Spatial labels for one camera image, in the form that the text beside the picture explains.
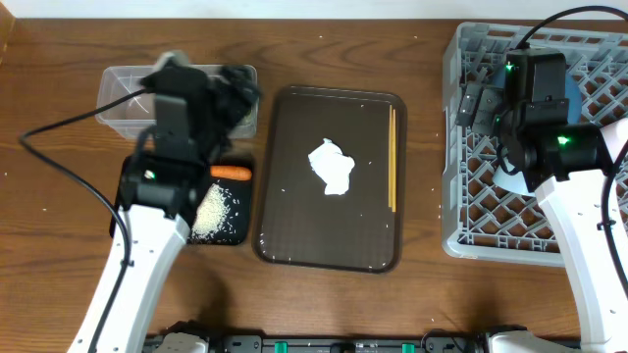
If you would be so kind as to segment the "pile of rice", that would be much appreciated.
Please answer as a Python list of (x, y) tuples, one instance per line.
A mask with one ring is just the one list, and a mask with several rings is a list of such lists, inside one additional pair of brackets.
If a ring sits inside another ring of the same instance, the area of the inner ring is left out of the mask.
[(237, 235), (239, 199), (220, 183), (213, 184), (197, 208), (189, 243), (233, 243)]

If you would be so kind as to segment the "light blue bowl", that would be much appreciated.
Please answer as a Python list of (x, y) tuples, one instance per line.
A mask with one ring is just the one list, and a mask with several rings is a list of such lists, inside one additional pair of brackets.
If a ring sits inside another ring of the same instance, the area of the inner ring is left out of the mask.
[(497, 170), (493, 176), (493, 183), (508, 192), (534, 197), (535, 194), (530, 192), (527, 188), (525, 179), (521, 172), (514, 176), (508, 175), (501, 166), (497, 166)]

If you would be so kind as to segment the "dark blue plate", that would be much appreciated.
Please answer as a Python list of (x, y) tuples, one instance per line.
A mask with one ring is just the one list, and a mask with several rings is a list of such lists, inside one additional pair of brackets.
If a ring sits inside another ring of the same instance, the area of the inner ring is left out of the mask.
[[(492, 74), (489, 84), (504, 88), (505, 67), (496, 70)], [(565, 74), (565, 97), (569, 100), (567, 121), (570, 125), (577, 124), (581, 118), (582, 98), (578, 83), (569, 73)]]

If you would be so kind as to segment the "white arm base mount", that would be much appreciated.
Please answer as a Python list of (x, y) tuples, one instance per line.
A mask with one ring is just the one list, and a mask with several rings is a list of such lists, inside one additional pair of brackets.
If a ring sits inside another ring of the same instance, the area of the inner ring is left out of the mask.
[(208, 353), (206, 337), (193, 328), (182, 328), (167, 333), (154, 353)]

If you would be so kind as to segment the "white paper napkin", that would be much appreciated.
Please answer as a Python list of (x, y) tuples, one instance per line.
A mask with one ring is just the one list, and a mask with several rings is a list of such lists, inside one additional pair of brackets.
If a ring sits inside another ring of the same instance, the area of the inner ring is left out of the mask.
[(354, 160), (342, 153), (329, 138), (308, 155), (312, 171), (325, 183), (326, 195), (344, 195), (349, 190), (349, 176)]

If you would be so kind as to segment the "orange carrot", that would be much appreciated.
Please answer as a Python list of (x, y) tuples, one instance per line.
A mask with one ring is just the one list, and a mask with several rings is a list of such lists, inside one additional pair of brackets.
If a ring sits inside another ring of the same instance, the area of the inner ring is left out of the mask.
[(252, 179), (252, 171), (241, 166), (212, 166), (210, 175), (214, 178), (224, 178), (238, 181), (248, 181)]

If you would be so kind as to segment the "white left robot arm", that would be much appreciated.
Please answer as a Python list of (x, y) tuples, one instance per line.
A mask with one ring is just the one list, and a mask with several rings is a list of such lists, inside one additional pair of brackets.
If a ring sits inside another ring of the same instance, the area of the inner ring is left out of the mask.
[(138, 352), (168, 273), (186, 245), (214, 179), (261, 92), (249, 65), (206, 72), (181, 51), (164, 53), (138, 79), (154, 122), (137, 136), (119, 179), (111, 250), (73, 352)]

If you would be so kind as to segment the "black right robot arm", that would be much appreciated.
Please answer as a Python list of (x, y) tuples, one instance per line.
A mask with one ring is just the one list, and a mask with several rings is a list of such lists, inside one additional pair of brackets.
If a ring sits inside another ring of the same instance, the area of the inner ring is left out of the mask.
[(575, 299), (583, 352), (627, 349), (627, 232), (615, 178), (627, 155), (627, 122), (568, 121), (565, 56), (550, 48), (508, 52), (502, 86), (469, 83), (456, 113), (497, 139), (497, 158), (522, 175), (558, 242)]

